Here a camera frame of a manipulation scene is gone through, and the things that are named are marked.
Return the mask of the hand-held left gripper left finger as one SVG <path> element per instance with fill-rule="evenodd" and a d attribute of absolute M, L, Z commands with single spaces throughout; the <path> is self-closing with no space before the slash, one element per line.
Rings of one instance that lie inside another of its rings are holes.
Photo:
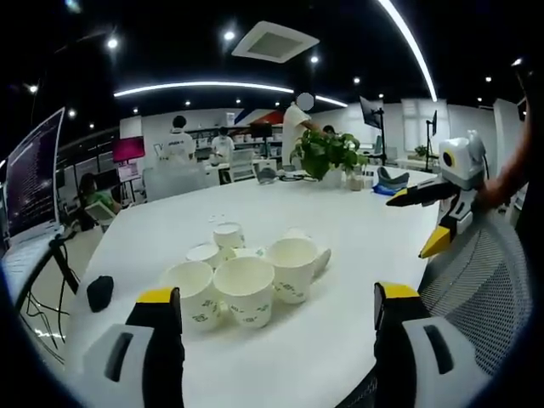
<path fill-rule="evenodd" d="M 184 346 L 179 289 L 143 293 L 83 357 L 89 407 L 182 407 Z"/>

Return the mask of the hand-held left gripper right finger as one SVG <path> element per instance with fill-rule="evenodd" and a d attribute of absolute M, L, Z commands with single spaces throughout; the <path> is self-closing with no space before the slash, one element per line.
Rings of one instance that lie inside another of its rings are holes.
<path fill-rule="evenodd" d="M 471 342 L 409 286 L 374 285 L 376 407 L 467 407 L 490 382 Z"/>

